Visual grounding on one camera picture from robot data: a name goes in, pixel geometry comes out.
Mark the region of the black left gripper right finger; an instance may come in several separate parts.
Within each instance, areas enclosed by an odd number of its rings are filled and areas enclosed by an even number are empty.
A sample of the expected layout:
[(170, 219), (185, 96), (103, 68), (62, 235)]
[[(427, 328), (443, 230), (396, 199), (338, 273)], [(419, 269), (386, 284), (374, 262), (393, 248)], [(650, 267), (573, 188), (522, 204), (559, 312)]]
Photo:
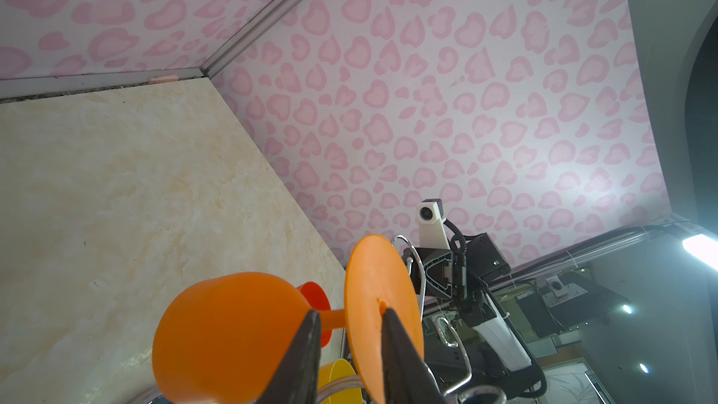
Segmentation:
[(393, 309), (387, 309), (383, 314), (381, 364), (386, 403), (445, 403), (436, 382)]

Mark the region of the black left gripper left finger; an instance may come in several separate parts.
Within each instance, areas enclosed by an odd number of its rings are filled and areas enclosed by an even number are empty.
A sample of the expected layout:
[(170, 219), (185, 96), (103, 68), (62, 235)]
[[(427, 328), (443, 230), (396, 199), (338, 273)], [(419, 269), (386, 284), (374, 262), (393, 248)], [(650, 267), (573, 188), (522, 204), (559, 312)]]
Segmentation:
[(321, 317), (309, 310), (257, 404), (314, 404), (321, 360)]

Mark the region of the orange wine glass back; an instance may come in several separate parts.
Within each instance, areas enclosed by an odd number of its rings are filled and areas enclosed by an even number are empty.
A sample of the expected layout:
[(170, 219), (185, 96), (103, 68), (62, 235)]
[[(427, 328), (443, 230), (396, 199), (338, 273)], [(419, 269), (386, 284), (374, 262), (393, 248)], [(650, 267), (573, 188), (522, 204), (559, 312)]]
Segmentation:
[[(306, 314), (299, 289), (263, 272), (199, 282), (178, 295), (153, 340), (153, 374), (174, 403), (248, 403), (276, 372)], [(417, 353), (424, 351), (421, 311), (398, 251), (369, 235), (355, 246), (346, 269), (341, 310), (319, 313), (321, 332), (347, 332), (355, 366), (368, 393), (385, 401), (381, 318), (394, 310)]]

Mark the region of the yellow wine glass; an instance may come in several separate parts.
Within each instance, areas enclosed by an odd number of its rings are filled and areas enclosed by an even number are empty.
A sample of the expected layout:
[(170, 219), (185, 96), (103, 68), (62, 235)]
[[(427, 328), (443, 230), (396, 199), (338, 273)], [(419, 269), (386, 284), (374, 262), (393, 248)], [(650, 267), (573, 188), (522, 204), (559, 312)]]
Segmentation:
[(318, 398), (323, 398), (321, 403), (362, 404), (362, 386), (361, 378), (345, 359), (338, 359), (319, 370)]

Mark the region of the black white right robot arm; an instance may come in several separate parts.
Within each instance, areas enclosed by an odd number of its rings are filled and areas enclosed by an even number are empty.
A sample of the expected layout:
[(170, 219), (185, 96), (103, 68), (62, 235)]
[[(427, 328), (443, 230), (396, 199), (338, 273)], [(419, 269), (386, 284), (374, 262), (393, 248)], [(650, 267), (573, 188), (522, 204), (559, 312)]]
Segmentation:
[(509, 400), (543, 397), (546, 375), (488, 286), (510, 272), (509, 264), (486, 233), (452, 242), (447, 250), (419, 247), (402, 253), (416, 292), (426, 299), (429, 372), (449, 394), (493, 385)]

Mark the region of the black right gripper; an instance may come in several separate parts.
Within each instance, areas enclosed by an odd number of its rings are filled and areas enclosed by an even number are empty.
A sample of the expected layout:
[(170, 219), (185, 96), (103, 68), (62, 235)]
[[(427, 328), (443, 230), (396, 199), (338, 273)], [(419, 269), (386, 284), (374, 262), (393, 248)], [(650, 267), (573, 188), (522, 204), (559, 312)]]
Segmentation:
[(477, 280), (469, 269), (465, 254), (442, 249), (417, 249), (416, 252), (424, 266), (425, 297), (452, 299), (455, 303), (474, 300)]

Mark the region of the red wine glass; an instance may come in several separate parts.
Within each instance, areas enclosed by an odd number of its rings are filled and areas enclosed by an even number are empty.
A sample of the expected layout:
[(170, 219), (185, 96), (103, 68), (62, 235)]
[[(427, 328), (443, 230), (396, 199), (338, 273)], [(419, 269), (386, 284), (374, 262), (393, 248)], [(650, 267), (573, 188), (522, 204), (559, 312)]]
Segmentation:
[[(329, 299), (320, 284), (317, 282), (305, 282), (297, 286), (297, 290), (303, 295), (314, 310), (331, 310)], [(321, 348), (325, 348), (332, 338), (333, 330), (323, 331), (321, 337)]]

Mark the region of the chrome wire wine glass rack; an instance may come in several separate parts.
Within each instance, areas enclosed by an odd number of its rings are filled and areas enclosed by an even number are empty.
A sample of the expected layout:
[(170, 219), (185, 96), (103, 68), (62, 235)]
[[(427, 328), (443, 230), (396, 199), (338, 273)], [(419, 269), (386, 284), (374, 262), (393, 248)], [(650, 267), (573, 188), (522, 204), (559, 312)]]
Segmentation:
[(355, 374), (323, 385), (316, 398), (327, 403), (344, 392), (368, 392), (377, 403), (504, 403), (493, 385), (469, 386), (467, 350), (445, 318), (437, 319), (439, 340), (459, 351), (466, 374), (440, 387), (424, 362), (424, 284), (415, 287), (409, 268), (392, 241), (379, 235), (361, 239), (346, 269), (344, 309), (325, 312), (325, 328), (342, 328)]

